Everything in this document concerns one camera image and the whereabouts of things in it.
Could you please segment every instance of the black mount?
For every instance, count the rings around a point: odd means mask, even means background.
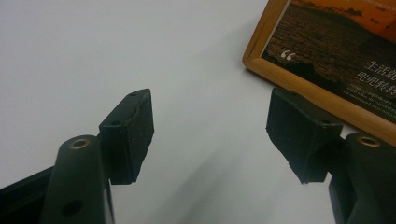
[[[366,133],[343,139],[342,128],[301,95],[273,90],[267,132],[302,184],[332,174],[336,223],[396,223],[396,148]]]
[[[0,223],[114,223],[110,184],[136,181],[154,124],[150,90],[128,94],[98,136],[64,142],[55,165],[0,190]]]

